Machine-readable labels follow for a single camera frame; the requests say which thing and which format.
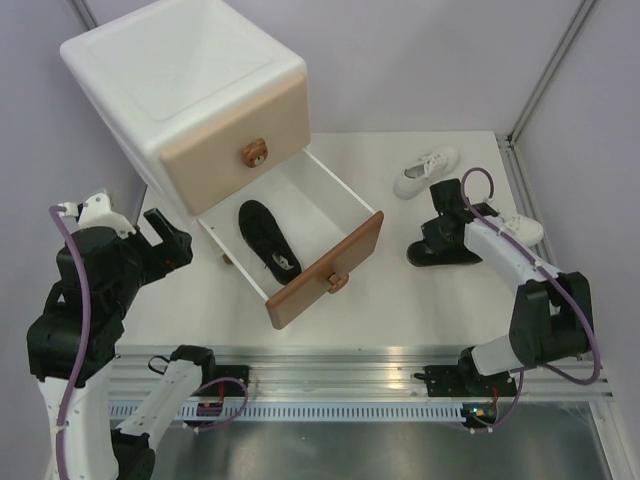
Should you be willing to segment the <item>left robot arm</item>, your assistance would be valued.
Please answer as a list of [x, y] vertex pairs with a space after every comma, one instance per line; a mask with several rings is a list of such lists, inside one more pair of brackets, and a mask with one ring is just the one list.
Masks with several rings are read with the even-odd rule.
[[64, 238], [56, 255], [60, 278], [27, 332], [30, 372], [45, 399], [57, 479], [148, 479], [156, 450], [179, 407], [218, 384], [211, 349], [179, 346], [135, 414], [111, 427], [109, 380], [124, 319], [139, 290], [188, 265], [190, 234], [156, 208], [144, 217], [160, 236], [138, 229], [118, 235], [107, 225], [70, 232], [66, 207], [50, 216]]

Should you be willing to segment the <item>brown bear knob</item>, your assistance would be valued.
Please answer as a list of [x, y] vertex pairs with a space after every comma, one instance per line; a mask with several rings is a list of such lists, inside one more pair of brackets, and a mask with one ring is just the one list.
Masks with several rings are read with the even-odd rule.
[[242, 159], [246, 166], [255, 168], [260, 166], [268, 157], [269, 150], [262, 138], [255, 140], [242, 150]]
[[332, 274], [327, 281], [330, 286], [327, 290], [329, 294], [335, 294], [344, 288], [349, 282], [349, 275], [340, 276], [337, 273]]

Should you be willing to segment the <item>beige drawer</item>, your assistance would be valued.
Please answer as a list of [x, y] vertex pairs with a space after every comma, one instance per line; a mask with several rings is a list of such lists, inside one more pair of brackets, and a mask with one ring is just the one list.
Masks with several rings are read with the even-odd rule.
[[[264, 139], [267, 159], [246, 166], [242, 150]], [[160, 151], [184, 209], [198, 216], [311, 141], [307, 76], [297, 72]]]

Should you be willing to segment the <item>brown drawer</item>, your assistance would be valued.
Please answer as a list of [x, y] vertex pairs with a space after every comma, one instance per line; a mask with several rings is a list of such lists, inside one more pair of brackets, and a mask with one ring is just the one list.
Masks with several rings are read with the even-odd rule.
[[[241, 205], [266, 206], [302, 266], [279, 284], [241, 236]], [[384, 220], [309, 150], [304, 149], [198, 217], [264, 300], [272, 326], [281, 330], [327, 294], [327, 279], [350, 274], [375, 251]]]

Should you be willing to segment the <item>black canvas shoe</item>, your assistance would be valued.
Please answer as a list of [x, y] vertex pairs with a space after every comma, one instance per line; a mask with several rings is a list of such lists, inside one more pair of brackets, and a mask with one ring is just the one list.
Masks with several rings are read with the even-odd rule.
[[256, 200], [244, 202], [238, 223], [242, 238], [278, 283], [287, 285], [302, 273], [299, 260], [266, 206]]

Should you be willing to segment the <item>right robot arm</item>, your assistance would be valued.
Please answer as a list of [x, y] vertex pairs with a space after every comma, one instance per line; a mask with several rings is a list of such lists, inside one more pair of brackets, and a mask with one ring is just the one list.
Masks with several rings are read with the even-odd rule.
[[590, 385], [600, 375], [591, 290], [580, 272], [565, 273], [535, 255], [510, 233], [498, 212], [486, 202], [473, 204], [461, 179], [431, 186], [436, 217], [421, 227], [421, 240], [407, 249], [419, 267], [463, 266], [484, 262], [514, 296], [508, 332], [490, 342], [464, 349], [457, 363], [459, 388], [478, 395], [493, 379], [537, 367], [553, 370], [557, 360], [590, 353], [587, 378], [564, 379]]

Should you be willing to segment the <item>black canvas shoe sideways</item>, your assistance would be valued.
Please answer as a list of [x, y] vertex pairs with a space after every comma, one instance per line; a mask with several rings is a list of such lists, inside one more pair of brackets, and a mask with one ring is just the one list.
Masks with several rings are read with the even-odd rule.
[[415, 267], [474, 265], [482, 261], [478, 255], [464, 246], [436, 252], [425, 240], [411, 243], [407, 248], [406, 258]]

